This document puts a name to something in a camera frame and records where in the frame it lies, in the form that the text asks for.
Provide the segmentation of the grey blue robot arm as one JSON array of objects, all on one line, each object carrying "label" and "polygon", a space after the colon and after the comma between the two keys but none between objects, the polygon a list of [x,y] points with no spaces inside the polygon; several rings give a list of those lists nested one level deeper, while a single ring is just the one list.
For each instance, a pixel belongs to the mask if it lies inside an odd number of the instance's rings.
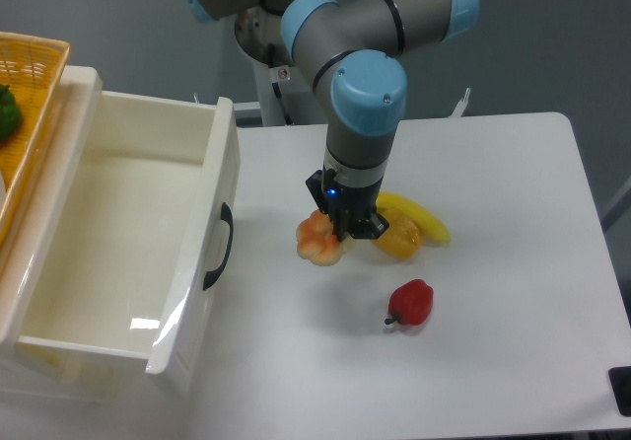
[{"label": "grey blue robot arm", "polygon": [[323,164],[307,180],[339,239],[375,240],[386,163],[407,101],[400,56],[477,22],[480,0],[186,0],[201,22],[232,15],[270,20],[248,54],[295,67],[327,117]]}]

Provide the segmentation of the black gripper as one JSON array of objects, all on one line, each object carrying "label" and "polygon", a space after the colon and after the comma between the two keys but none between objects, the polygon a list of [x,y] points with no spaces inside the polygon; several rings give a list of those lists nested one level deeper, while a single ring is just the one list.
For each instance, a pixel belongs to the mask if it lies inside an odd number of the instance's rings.
[{"label": "black gripper", "polygon": [[377,212],[379,181],[368,186],[349,186],[328,169],[315,171],[307,178],[306,186],[319,211],[331,219],[339,242],[348,234],[356,240],[377,240],[389,228],[388,221]]}]

